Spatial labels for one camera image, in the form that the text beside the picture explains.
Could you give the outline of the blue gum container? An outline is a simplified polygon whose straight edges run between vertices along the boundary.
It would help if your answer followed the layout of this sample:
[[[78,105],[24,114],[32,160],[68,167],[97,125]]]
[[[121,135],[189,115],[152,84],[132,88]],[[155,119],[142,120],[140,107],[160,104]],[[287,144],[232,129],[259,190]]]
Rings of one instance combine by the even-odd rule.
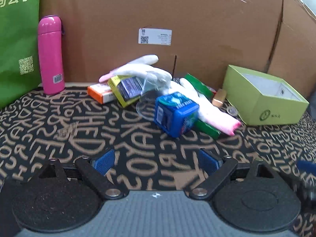
[[[198,111],[198,103],[175,92],[156,99],[154,122],[169,136],[178,138],[193,127]]]

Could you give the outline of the copper gold small box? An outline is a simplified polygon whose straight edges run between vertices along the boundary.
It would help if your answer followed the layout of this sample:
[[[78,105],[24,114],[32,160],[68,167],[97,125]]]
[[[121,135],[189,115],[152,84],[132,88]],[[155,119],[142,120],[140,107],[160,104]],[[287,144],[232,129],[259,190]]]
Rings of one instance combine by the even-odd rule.
[[[212,99],[213,106],[217,108],[221,108],[224,104],[226,96],[227,96],[227,92],[224,89],[218,89]]]

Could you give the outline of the clear plastic cup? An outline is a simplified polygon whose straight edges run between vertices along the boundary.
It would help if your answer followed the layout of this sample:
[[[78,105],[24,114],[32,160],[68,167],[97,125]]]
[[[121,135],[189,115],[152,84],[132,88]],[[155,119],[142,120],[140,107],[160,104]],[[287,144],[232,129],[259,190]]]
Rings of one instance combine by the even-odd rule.
[[[167,94],[172,77],[168,74],[148,72],[142,86],[140,99],[136,104],[138,115],[147,121],[154,121],[155,101]]]

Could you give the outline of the yellow packaged box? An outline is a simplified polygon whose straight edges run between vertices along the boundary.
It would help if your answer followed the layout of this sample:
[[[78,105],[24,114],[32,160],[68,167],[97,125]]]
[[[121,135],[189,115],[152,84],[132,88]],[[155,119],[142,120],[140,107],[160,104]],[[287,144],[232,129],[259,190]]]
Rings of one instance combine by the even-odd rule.
[[[137,76],[117,75],[107,82],[123,108],[137,102],[141,97],[144,79]]]

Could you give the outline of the white pink glove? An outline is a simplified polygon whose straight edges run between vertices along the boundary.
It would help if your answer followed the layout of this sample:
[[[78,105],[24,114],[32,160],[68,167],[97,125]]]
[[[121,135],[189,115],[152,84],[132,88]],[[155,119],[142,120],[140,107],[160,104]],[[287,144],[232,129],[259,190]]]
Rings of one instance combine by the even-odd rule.
[[[241,126],[239,120],[213,106],[206,96],[198,93],[185,78],[180,78],[180,83],[170,81],[169,93],[171,94],[176,91],[179,91],[187,98],[199,104],[198,119],[213,126],[222,133],[234,136],[234,131]]]

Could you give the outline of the black tan lettered mat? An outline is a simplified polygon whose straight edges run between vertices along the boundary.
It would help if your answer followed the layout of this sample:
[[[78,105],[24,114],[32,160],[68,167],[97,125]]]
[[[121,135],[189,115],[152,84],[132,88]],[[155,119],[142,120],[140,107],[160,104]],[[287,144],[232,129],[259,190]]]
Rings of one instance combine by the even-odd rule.
[[[114,149],[105,175],[125,189],[102,200],[75,161]],[[211,200],[189,192],[208,178],[206,149],[238,162]],[[83,87],[48,96],[35,89],[1,110],[1,236],[315,236],[315,122],[251,127],[234,136],[192,129],[170,137]]]

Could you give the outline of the silver coin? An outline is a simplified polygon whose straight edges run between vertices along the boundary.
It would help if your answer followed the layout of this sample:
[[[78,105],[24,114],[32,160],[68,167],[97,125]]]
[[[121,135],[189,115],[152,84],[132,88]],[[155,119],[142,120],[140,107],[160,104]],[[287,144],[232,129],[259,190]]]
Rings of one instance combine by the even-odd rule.
[[[237,117],[238,116],[238,110],[234,106],[228,106],[226,108],[226,111],[232,117]]]

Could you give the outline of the orange white box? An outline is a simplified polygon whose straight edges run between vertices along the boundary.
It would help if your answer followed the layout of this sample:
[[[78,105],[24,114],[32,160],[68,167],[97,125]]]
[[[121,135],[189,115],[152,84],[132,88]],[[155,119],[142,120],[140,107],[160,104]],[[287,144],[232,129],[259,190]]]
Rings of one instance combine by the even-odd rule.
[[[87,87],[87,93],[99,104],[106,104],[116,99],[116,96],[107,84],[90,85]]]

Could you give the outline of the light green cardboard box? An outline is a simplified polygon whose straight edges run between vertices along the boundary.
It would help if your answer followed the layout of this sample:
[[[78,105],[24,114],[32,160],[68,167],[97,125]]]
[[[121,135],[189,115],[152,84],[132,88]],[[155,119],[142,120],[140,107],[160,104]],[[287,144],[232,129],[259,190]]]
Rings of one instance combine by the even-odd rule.
[[[228,66],[222,89],[248,126],[296,124],[309,105],[284,79],[234,65]]]

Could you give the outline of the black thin stick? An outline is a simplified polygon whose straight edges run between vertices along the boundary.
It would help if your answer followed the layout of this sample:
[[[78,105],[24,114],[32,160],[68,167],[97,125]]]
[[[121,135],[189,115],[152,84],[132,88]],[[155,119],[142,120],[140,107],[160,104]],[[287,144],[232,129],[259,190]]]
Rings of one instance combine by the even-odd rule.
[[[174,58],[174,65],[173,65],[173,69],[172,69],[172,78],[175,77],[176,66],[177,66],[177,55],[175,55],[175,58]]]

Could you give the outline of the large brown cardboard box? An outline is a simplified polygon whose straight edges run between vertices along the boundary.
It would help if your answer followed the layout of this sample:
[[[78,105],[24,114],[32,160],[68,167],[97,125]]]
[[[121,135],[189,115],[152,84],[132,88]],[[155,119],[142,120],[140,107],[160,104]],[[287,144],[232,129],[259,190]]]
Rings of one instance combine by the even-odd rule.
[[[40,0],[65,29],[65,80],[96,82],[147,54],[175,75],[220,88],[228,65],[315,90],[315,16],[300,0]],[[139,44],[140,28],[172,30],[171,45]]]

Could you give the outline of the white shipping label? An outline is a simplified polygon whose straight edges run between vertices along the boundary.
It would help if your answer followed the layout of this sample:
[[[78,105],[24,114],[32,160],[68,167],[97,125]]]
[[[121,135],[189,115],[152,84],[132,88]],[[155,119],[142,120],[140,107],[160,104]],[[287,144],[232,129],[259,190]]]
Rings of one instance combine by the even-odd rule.
[[[159,28],[140,28],[138,33],[139,44],[171,45],[172,30]]]

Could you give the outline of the pink thermos bottle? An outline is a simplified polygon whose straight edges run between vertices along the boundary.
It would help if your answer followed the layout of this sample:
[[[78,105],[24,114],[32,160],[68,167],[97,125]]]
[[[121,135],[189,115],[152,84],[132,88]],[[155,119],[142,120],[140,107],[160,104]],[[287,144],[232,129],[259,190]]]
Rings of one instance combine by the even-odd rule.
[[[43,17],[38,24],[38,56],[43,91],[55,95],[65,88],[62,60],[63,25],[59,16]]]

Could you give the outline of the green shopping bag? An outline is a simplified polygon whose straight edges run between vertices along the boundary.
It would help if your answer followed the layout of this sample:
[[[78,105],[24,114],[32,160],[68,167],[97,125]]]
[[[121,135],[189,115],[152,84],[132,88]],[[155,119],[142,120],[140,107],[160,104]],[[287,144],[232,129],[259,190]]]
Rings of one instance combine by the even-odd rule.
[[[1,107],[41,82],[38,59],[40,0],[1,0]]]

